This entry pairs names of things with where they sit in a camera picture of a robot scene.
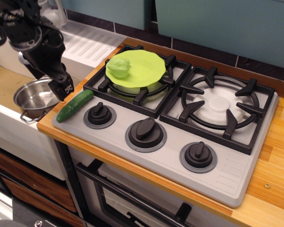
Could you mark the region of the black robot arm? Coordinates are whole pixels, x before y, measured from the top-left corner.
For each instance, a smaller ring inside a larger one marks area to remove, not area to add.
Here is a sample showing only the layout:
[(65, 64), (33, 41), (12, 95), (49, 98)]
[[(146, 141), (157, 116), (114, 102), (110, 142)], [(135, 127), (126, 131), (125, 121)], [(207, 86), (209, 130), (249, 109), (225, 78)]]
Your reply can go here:
[(41, 14), (38, 1), (0, 0), (0, 46), (6, 42), (36, 79), (44, 75), (51, 78), (49, 87), (59, 100), (74, 91), (73, 80), (62, 63), (63, 35)]

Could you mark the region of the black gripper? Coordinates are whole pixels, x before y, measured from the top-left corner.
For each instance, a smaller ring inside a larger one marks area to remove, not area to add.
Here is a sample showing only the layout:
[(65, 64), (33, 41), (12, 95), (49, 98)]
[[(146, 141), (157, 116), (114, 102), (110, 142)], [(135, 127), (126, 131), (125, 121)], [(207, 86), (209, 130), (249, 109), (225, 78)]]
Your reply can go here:
[(74, 85), (62, 64), (65, 45), (61, 31), (55, 26), (21, 26), (20, 34), (21, 63), (36, 79), (49, 76), (49, 88), (64, 101), (74, 91)]

